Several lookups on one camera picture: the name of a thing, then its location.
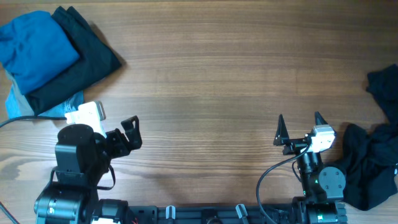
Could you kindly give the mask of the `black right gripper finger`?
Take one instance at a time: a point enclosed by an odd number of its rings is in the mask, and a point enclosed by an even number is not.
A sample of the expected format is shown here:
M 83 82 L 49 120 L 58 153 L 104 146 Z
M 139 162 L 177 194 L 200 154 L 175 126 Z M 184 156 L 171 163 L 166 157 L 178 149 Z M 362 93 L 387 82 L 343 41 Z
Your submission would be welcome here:
M 323 116 L 318 111 L 315 112 L 314 116 L 315 116 L 315 125 L 316 126 L 328 124 L 326 122 L 326 120 L 323 118 Z
M 290 141 L 290 138 L 289 138 L 289 134 L 287 131 L 287 127 L 285 125 L 284 117 L 282 114 L 280 114 L 273 145 L 283 146 L 283 145 L 288 144 L 289 141 Z

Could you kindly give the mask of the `blue polo shirt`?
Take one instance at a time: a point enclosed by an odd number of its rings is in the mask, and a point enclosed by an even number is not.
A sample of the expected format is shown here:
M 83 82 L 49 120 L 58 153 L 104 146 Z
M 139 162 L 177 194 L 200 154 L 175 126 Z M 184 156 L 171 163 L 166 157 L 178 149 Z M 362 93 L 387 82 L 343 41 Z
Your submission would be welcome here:
M 44 86 L 79 58 L 49 12 L 30 12 L 1 26 L 1 63 L 23 95 Z

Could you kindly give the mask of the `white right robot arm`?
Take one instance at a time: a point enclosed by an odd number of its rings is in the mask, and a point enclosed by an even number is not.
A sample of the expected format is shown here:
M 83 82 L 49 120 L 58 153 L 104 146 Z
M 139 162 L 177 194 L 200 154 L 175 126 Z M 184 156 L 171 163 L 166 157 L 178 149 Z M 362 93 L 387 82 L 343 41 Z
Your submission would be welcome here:
M 346 177 L 339 168 L 326 166 L 321 153 L 332 147 L 336 131 L 315 112 L 315 125 L 303 138 L 291 139 L 282 115 L 279 116 L 274 145 L 283 146 L 283 155 L 294 155 L 303 196 L 294 197 L 287 223 L 344 224 L 348 222 L 343 200 Z

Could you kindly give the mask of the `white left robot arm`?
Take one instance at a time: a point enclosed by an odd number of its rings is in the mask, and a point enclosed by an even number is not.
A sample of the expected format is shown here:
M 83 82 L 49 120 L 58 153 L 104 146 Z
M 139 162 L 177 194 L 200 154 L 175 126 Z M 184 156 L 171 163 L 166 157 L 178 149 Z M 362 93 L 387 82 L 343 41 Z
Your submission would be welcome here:
M 97 133 L 87 124 L 72 124 L 58 133 L 57 166 L 34 204 L 37 223 L 126 223 L 132 218 L 128 203 L 101 200 L 98 183 L 114 174 L 111 160 L 128 156 L 142 146 L 139 118 L 121 122 L 119 129 Z

